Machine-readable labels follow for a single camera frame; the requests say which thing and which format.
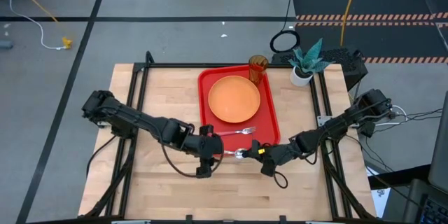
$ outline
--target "silver fork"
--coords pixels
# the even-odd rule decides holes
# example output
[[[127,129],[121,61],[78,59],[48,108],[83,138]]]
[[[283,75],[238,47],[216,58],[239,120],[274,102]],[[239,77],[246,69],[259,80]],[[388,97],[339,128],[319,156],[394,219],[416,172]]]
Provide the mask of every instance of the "silver fork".
[[[251,134],[256,129],[257,129],[257,127],[248,127],[246,129],[237,130],[237,131],[233,131],[233,132],[217,132],[217,134],[220,135],[220,136],[228,136],[228,135],[231,135],[231,134]]]

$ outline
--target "black metal frame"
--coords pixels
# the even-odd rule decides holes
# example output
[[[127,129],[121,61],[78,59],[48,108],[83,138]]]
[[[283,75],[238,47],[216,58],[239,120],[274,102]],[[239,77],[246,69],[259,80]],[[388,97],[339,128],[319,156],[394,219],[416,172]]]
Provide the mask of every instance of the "black metal frame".
[[[144,96],[146,93],[146,84],[148,81],[148,72],[150,68],[216,68],[216,67],[231,67],[231,66],[238,66],[243,65],[241,64],[228,64],[228,63],[154,63],[154,60],[149,52],[146,53],[146,62],[144,63],[134,63],[134,68],[132,70],[132,77],[131,82],[129,86],[129,92],[127,97],[127,103],[126,105],[131,106],[133,102],[133,98],[135,95],[135,88],[137,84],[137,77],[141,70],[143,70],[143,76],[141,79],[140,84],[140,91],[139,91],[139,98],[137,102],[137,110],[141,111],[143,107],[144,102]],[[274,65],[271,66],[271,68],[290,68],[290,65]],[[326,88],[326,81],[325,76],[323,74],[319,74],[319,80],[321,84],[321,90],[323,95],[323,102],[325,106],[325,112],[327,115],[331,116],[331,107],[330,107],[330,100],[328,97],[328,91]],[[319,100],[318,95],[316,91],[316,84],[314,81],[314,78],[310,81],[310,88],[311,88],[311,97],[313,101],[313,107],[314,107],[314,113],[316,116],[316,124],[317,124],[317,116],[321,114],[320,107],[319,107]],[[109,186],[108,190],[106,191],[105,195],[108,196],[106,210],[104,216],[99,216],[101,213],[100,211],[96,211],[95,214],[81,216],[78,219],[73,220],[54,220],[50,222],[45,223],[54,223],[54,224],[70,224],[70,223],[110,223],[111,221],[124,221],[125,212],[126,212],[126,206],[127,206],[127,198],[129,196],[129,189],[130,189],[130,179],[132,176],[132,166],[133,166],[133,159],[135,154],[135,146],[137,145],[137,132],[138,129],[136,128],[136,134],[135,137],[132,139],[120,139],[120,142],[118,144],[117,149],[117,156],[115,158],[115,166],[113,168],[113,176],[112,176],[112,183]],[[124,150],[125,150],[125,142],[130,141],[129,150],[127,154],[127,160],[125,164],[121,167],[121,162],[123,160]],[[345,181],[344,179],[344,172],[342,168],[342,161],[340,158],[340,152],[337,145],[333,145],[333,153],[334,159],[335,159],[335,167],[337,169],[338,174],[340,175],[341,179]],[[322,155],[328,154],[328,149],[325,144],[321,145],[321,152]],[[115,189],[118,187],[118,184],[121,182],[121,179],[124,178],[124,183],[122,187],[122,197],[120,200],[120,206],[119,206],[119,212],[117,216],[112,215],[112,208],[113,208],[113,201],[115,199]],[[327,184],[327,190],[328,190],[328,199],[330,203],[330,210],[332,214],[333,221],[339,221],[344,223],[377,223],[376,220],[365,220],[365,219],[353,219],[351,215],[351,208],[348,204],[347,199],[345,196],[342,195],[343,203],[344,203],[344,212],[345,217],[339,217],[339,214],[337,212],[337,204],[336,204],[336,197],[335,197],[335,191],[333,188],[333,179],[331,175],[325,170],[325,182]],[[240,221],[240,220],[193,220],[193,216],[187,215],[185,217],[185,220],[151,220],[151,223],[306,223],[306,221],[287,221],[286,216],[279,216],[279,220],[274,221],[261,221],[261,220],[248,220],[248,221]]]

